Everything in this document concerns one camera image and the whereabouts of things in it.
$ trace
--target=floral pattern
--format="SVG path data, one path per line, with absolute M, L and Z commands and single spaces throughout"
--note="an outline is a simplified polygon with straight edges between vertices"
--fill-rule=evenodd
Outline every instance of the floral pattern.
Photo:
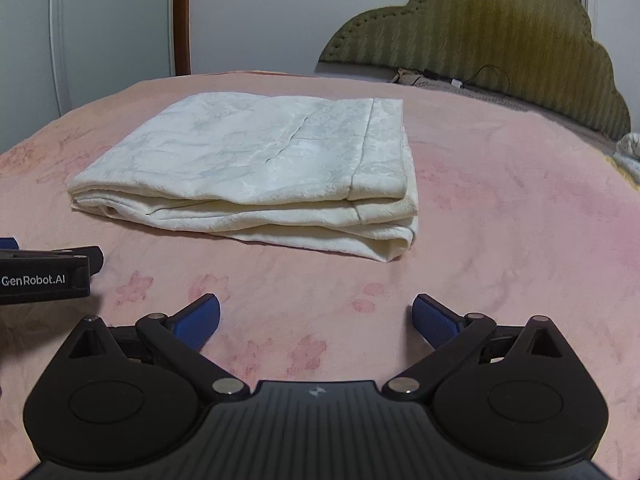
M 136 272 L 131 275 L 129 283 L 116 288 L 118 295 L 116 304 L 121 305 L 146 300 L 146 292 L 153 282 L 153 277 L 143 276 L 139 270 L 136 270 Z
M 189 289 L 188 299 L 189 303 L 193 303 L 203 294 L 215 294 L 220 303 L 224 303 L 231 296 L 228 288 L 226 288 L 229 282 L 228 276 L 217 277 L 213 274 L 201 274 L 191 283 Z
M 222 356 L 220 363 L 232 375 L 240 377 L 249 384 L 255 384 L 260 376 L 263 360 L 268 359 L 269 352 L 273 348 L 273 339 L 267 338 L 261 342 L 235 340 L 227 334 L 221 338 Z
M 79 153 L 78 155 L 68 156 L 57 161 L 42 176 L 36 179 L 38 184 L 47 184 L 48 182 L 59 182 L 64 184 L 72 173 L 79 173 L 84 170 L 93 160 L 105 153 L 110 146 L 101 146 L 93 153 Z
M 305 372 L 312 372 L 320 367 L 320 357 L 326 351 L 326 341 L 315 339 L 313 335 L 305 335 L 296 348 L 289 354 L 291 366 L 287 368 L 287 377 L 295 378 Z
M 34 140 L 27 140 L 0 155 L 0 178 L 27 173 L 46 158 Z

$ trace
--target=wall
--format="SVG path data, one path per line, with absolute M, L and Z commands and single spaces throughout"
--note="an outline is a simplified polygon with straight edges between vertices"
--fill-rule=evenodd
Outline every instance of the wall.
M 344 22 L 365 10 L 406 2 L 191 0 L 191 70 L 312 74 L 325 44 Z
M 640 131 L 640 0 L 589 0 L 593 37 L 607 49 L 618 91 Z
M 0 153 L 57 117 L 49 0 L 0 0 Z

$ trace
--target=pink bedspread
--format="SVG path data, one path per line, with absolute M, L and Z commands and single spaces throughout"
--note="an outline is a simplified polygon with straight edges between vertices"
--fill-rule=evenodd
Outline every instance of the pink bedspread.
M 174 234 L 74 212 L 65 182 L 145 120 L 203 91 L 401 98 L 420 192 L 414 247 L 389 264 Z M 0 235 L 22 248 L 98 244 L 87 300 L 0 307 L 0 478 L 36 463 L 24 400 L 76 322 L 132 324 L 204 292 L 223 303 L 204 354 L 259 379 L 383 381 L 427 347 L 406 322 L 426 292 L 501 324 L 551 316 L 609 404 L 596 462 L 640 476 L 640 195 L 562 126 L 393 84 L 255 73 L 143 82 L 0 155 Z

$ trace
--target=white fabric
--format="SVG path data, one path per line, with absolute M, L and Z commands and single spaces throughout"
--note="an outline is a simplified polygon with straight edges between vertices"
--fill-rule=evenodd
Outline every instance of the white fabric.
M 640 184 L 640 134 L 626 134 L 618 141 L 613 160 L 623 168 L 636 184 Z
M 69 195 L 110 218 L 384 262 L 418 231 L 392 99 L 193 95 L 76 176 Z

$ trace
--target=green headboard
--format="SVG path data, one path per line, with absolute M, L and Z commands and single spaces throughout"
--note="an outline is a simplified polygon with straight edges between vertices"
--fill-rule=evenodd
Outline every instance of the green headboard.
M 612 140 L 631 128 L 609 55 L 578 0 L 409 0 L 350 19 L 319 60 L 473 78 Z M 500 70 L 481 70 L 487 65 Z

